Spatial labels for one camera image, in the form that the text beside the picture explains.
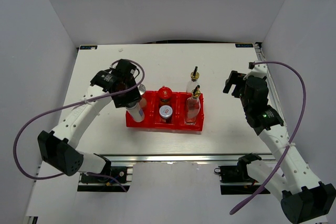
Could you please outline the silver-top white cylinder canister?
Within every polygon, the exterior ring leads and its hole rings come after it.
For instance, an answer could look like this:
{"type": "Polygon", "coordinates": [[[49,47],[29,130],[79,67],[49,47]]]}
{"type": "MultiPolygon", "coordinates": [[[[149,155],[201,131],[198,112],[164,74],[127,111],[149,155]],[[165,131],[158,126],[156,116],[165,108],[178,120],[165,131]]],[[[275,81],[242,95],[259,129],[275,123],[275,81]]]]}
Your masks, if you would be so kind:
{"type": "Polygon", "coordinates": [[[146,87],[145,87],[145,85],[143,85],[143,84],[140,84],[139,86],[138,86],[138,89],[139,89],[139,93],[140,93],[140,96],[141,96],[141,100],[140,100],[140,102],[139,102],[139,105],[140,105],[140,107],[143,109],[143,110],[145,110],[145,108],[146,108],[146,105],[147,105],[147,101],[146,101],[146,98],[145,98],[145,92],[146,92],[146,87]]]}

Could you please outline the silver-lid white shaker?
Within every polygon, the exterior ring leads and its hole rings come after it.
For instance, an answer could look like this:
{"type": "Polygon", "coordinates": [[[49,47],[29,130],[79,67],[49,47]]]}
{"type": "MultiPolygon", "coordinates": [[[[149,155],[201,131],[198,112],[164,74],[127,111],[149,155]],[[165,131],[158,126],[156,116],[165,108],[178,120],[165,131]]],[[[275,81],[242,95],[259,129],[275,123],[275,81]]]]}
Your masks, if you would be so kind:
{"type": "Polygon", "coordinates": [[[139,102],[130,103],[125,108],[131,115],[133,121],[140,123],[144,120],[145,115],[139,102]]]}

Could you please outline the red-lid sauce jar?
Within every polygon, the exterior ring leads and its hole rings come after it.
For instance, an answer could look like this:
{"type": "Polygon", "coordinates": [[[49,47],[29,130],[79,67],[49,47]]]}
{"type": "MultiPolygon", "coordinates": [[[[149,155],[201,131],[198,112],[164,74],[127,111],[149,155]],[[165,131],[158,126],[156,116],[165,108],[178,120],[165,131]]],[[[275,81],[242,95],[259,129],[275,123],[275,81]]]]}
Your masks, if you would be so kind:
{"type": "Polygon", "coordinates": [[[164,105],[171,106],[171,98],[172,98],[172,90],[166,86],[161,87],[158,90],[158,98],[159,98],[159,107],[164,105]]]}

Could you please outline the white-lid brown spice jar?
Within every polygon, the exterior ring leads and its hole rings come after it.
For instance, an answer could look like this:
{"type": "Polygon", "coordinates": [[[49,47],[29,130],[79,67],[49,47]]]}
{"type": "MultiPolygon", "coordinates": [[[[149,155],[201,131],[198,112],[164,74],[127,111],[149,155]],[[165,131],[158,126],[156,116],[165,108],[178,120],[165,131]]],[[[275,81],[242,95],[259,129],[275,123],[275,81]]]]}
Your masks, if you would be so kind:
{"type": "Polygon", "coordinates": [[[169,105],[163,105],[159,108],[160,122],[171,123],[173,116],[173,109],[169,105]]]}

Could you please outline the glass bottle with dark sauce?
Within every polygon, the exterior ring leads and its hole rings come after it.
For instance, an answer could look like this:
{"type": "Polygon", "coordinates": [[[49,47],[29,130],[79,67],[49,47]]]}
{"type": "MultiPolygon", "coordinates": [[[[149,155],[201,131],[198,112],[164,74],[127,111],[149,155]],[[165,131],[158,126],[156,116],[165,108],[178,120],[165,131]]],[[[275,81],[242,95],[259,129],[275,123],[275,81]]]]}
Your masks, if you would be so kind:
{"type": "Polygon", "coordinates": [[[192,93],[195,87],[199,85],[198,83],[199,75],[200,74],[198,72],[198,66],[195,66],[194,71],[191,72],[190,81],[188,82],[186,86],[186,93],[192,93]]]}

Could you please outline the clear glass bottle gold spout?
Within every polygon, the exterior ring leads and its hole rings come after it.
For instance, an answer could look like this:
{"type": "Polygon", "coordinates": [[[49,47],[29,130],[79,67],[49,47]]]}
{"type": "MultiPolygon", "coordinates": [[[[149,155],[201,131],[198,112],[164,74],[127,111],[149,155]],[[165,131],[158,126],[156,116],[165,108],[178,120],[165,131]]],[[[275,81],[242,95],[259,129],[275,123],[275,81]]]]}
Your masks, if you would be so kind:
{"type": "Polygon", "coordinates": [[[186,100],[185,103],[185,114],[184,123],[185,124],[195,124],[196,118],[201,109],[200,103],[200,85],[197,85],[192,91],[191,96],[186,100]]]}

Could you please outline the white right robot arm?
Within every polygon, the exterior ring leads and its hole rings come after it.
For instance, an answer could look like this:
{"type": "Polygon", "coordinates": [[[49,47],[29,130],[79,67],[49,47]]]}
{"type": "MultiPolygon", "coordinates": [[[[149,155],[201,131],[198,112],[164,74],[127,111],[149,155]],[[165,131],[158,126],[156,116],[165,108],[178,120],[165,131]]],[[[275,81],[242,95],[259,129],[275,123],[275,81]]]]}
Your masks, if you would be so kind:
{"type": "Polygon", "coordinates": [[[234,86],[232,95],[239,98],[249,126],[267,145],[275,160],[269,167],[256,154],[241,157],[237,164],[238,177],[247,182],[259,182],[279,202],[291,223],[302,223],[329,213],[335,201],[335,188],[324,184],[304,161],[279,113],[268,104],[265,74],[247,76],[233,70],[225,82],[224,93],[234,86]]]}

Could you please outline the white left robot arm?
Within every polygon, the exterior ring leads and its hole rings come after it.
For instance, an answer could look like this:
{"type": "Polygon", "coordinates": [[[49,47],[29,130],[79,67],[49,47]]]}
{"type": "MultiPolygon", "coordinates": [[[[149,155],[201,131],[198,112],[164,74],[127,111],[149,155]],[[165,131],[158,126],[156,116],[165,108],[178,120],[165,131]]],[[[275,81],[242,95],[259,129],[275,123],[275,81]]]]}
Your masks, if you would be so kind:
{"type": "Polygon", "coordinates": [[[104,182],[110,178],[111,162],[98,154],[77,150],[83,134],[110,102],[116,108],[132,108],[141,100],[136,82],[144,69],[135,61],[120,59],[100,70],[90,81],[82,100],[50,132],[42,131],[38,146],[42,160],[67,176],[86,173],[104,182]]]}

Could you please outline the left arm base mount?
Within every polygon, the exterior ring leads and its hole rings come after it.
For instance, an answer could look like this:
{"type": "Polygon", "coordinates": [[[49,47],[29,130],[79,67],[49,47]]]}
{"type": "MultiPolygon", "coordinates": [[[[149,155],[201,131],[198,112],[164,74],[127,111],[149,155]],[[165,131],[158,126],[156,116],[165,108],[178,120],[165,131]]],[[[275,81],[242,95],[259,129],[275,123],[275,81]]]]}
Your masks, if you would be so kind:
{"type": "Polygon", "coordinates": [[[132,182],[131,166],[112,166],[109,177],[91,176],[82,173],[79,177],[78,192],[126,193],[132,182]]]}

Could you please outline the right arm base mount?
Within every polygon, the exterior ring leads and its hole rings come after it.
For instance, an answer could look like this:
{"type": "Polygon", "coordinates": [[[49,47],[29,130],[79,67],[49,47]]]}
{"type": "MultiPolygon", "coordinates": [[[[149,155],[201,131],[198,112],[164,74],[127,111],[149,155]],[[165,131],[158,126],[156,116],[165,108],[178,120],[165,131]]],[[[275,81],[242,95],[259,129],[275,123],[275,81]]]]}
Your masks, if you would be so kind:
{"type": "Polygon", "coordinates": [[[254,153],[238,159],[236,165],[224,165],[214,169],[220,178],[221,195],[252,195],[258,188],[258,181],[247,174],[247,165],[262,158],[254,153]]]}

